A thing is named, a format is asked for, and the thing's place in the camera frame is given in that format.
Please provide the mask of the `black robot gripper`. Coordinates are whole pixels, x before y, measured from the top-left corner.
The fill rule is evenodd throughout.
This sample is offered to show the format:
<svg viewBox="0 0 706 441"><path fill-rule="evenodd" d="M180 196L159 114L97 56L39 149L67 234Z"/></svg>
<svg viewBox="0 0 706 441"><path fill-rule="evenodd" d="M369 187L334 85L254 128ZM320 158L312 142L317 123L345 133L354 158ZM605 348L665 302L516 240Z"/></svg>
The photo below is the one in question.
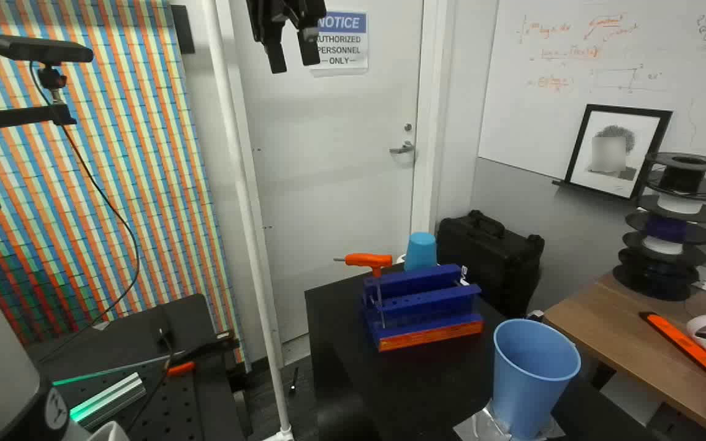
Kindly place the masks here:
<svg viewBox="0 0 706 441"><path fill-rule="evenodd" d="M320 28L327 14L325 0L246 0L247 17L256 38L262 38L262 48L272 74L285 74L283 28L293 22L296 28L296 41L305 66L321 61Z"/></svg>

